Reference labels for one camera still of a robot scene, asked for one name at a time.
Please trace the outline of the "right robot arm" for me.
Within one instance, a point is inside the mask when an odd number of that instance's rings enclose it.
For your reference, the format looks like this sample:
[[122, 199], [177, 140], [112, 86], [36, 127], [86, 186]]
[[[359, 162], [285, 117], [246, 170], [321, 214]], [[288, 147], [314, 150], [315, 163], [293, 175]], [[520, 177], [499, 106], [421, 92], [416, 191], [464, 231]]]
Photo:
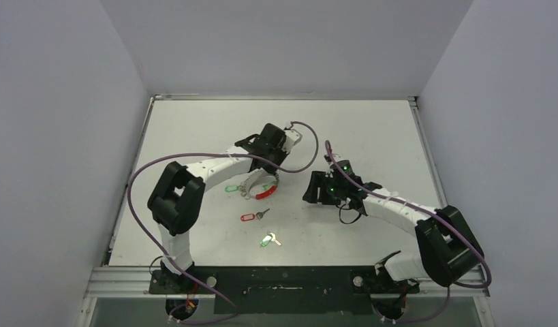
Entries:
[[313, 171], [303, 201], [342, 206], [361, 217], [381, 219], [416, 239], [414, 252], [393, 251], [375, 263], [375, 283], [392, 292], [402, 282], [430, 278], [442, 287], [461, 285], [460, 278], [484, 259], [484, 253], [461, 211], [410, 202], [374, 182], [364, 182], [348, 160], [326, 160], [327, 172]]

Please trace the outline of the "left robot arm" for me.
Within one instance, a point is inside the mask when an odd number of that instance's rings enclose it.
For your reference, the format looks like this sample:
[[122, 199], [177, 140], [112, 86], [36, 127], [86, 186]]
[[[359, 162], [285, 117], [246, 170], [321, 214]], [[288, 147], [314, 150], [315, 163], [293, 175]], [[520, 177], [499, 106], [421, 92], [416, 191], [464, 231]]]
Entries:
[[198, 220], [204, 194], [238, 175], [275, 175], [301, 138], [296, 130], [267, 123], [259, 134], [235, 142], [218, 157], [186, 165], [173, 161], [164, 168], [147, 206], [168, 253], [163, 260], [168, 287], [179, 294], [192, 287], [189, 230]]

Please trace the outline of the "metal keyring with red handle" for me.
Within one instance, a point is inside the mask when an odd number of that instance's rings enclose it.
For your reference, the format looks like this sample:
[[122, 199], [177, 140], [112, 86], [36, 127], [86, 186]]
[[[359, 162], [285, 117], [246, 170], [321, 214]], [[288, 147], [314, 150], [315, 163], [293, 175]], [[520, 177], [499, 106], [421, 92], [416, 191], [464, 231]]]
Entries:
[[262, 200], [273, 194], [278, 188], [279, 175], [265, 170], [256, 170], [239, 185], [238, 191], [246, 200]]

